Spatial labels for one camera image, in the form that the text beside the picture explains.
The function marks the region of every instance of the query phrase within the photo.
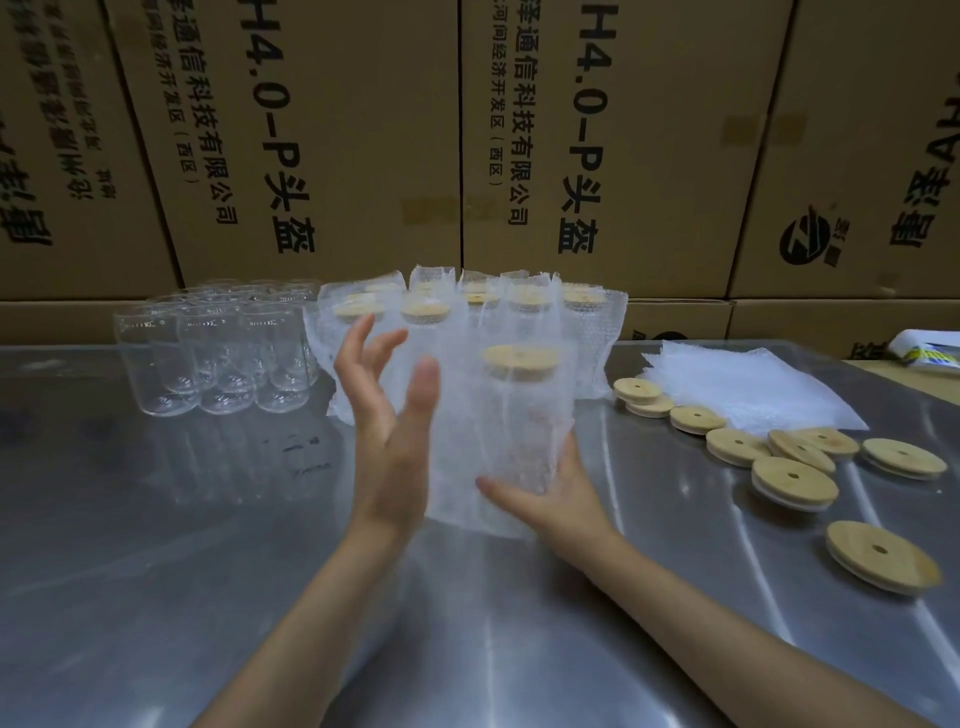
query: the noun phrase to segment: hand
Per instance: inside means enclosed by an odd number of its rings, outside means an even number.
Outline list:
[[[430,423],[440,398],[440,367],[429,356],[417,362],[398,416],[379,379],[394,349],[406,341],[407,329],[381,333],[365,347],[372,328],[371,314],[357,321],[333,364],[356,422],[348,533],[385,534],[405,546],[426,510]]]
[[[619,534],[604,512],[584,470],[571,429],[564,439],[557,476],[542,496],[487,477],[477,487],[494,505],[529,525],[557,554],[583,569],[596,548]]]

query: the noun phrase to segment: forearm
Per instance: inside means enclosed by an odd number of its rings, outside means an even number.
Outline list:
[[[713,601],[611,537],[583,564],[740,728],[903,728],[922,718]]]
[[[316,728],[340,688],[366,608],[401,550],[389,533],[349,533],[194,727]]]

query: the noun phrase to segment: person's right hand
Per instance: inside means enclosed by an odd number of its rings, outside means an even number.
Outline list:
[[[561,447],[557,476],[542,496],[488,477],[478,477],[476,483],[494,505],[533,528],[578,569],[597,548],[619,536],[593,490],[572,429]]]

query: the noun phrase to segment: black circular logo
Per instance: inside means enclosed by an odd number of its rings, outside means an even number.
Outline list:
[[[780,257],[790,265],[806,265],[816,260],[830,242],[830,223],[813,206],[799,220],[790,223],[780,236]]]

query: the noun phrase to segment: person's left hand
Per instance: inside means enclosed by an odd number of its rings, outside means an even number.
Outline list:
[[[379,379],[394,349],[406,341],[407,329],[381,333],[366,344],[372,328],[371,314],[358,320],[333,365],[356,422],[348,532],[383,534],[403,546],[426,510],[430,423],[440,398],[440,366],[429,356],[417,362],[398,416]]]

